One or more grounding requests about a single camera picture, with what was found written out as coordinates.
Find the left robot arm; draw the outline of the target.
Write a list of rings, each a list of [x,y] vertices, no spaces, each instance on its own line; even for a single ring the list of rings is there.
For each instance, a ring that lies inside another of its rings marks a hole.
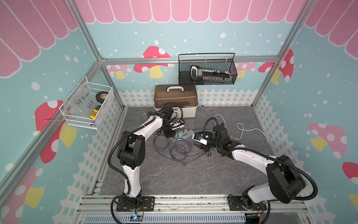
[[[178,103],[165,103],[159,111],[149,112],[149,119],[132,131],[124,131],[109,152],[109,168],[125,178],[125,190],[113,200],[119,206],[137,211],[144,207],[139,181],[140,166],[145,159],[145,142],[155,132],[173,138],[175,130],[184,126],[183,110]]]

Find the pink usb charger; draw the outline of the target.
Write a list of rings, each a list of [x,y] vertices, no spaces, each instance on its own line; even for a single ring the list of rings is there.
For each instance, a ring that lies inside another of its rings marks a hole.
[[[183,136],[186,136],[186,135],[188,135],[188,130],[187,130],[187,129],[183,129],[183,130],[181,131],[181,133],[182,133]]]

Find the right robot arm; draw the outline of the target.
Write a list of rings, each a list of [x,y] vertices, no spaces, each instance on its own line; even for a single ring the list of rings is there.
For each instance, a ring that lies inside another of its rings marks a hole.
[[[314,179],[296,167],[289,157],[275,157],[248,148],[230,137],[225,124],[220,124],[217,118],[209,118],[205,125],[212,120],[215,126],[211,131],[204,127],[192,135],[196,146],[206,152],[214,148],[222,157],[244,162],[267,176],[267,183],[253,185],[242,193],[240,201],[244,209],[252,210],[262,202],[309,201],[318,195]]]

